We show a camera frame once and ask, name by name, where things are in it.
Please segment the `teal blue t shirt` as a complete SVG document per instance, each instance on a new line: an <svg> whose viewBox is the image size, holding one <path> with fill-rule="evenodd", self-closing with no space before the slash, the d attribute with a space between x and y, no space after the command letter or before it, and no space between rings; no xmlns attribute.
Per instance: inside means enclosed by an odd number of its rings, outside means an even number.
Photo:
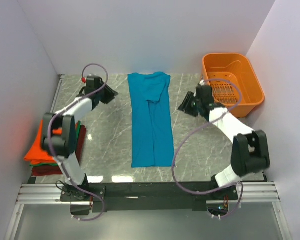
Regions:
<svg viewBox="0 0 300 240"><path fill-rule="evenodd" d="M132 110L131 166L171 167L174 157L169 96L171 76L164 72L131 73L127 81Z"/></svg>

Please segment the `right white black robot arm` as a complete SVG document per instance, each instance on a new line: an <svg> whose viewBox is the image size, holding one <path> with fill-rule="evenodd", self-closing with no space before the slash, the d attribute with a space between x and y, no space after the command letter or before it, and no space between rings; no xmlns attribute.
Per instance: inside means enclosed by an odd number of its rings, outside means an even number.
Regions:
<svg viewBox="0 0 300 240"><path fill-rule="evenodd" d="M206 122L186 136L189 139L200 130L214 125L232 143L230 165L212 179L209 190L190 190L179 182L176 185L186 193L220 200L227 188L238 184L243 177L262 172L270 167L267 135L262 130L248 127L231 114L231 110L215 102L213 89L208 84L198 84L195 92L188 92L179 110L193 117L201 116Z"/></svg>

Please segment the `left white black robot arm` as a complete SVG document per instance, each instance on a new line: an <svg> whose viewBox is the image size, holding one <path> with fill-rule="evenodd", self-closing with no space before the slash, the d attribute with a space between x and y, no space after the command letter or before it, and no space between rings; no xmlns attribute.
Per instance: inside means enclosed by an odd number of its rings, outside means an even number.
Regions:
<svg viewBox="0 0 300 240"><path fill-rule="evenodd" d="M57 112L48 112L42 119L40 147L53 157L64 178L64 187L72 191L78 201L86 200L90 195L87 175L81 169L77 159L76 124L99 103L108 104L118 93L97 75L83 79L85 86L76 98Z"/></svg>

